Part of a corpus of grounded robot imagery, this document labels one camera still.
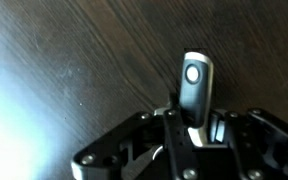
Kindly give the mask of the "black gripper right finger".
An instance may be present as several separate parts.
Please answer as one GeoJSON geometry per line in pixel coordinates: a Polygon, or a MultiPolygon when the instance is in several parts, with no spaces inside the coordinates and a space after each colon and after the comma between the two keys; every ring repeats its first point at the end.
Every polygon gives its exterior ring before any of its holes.
{"type": "Polygon", "coordinates": [[[288,124],[270,112],[213,111],[207,132],[201,180],[288,180],[288,124]]]}

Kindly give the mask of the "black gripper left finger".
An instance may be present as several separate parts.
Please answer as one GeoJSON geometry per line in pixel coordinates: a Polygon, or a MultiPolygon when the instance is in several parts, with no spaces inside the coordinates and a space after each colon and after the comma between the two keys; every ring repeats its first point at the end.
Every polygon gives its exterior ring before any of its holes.
{"type": "Polygon", "coordinates": [[[75,180],[122,180],[122,171],[146,153],[151,162],[141,174],[150,178],[197,180],[198,160],[188,129],[198,103],[172,94],[153,113],[140,111],[77,152],[71,161],[75,180]]]}

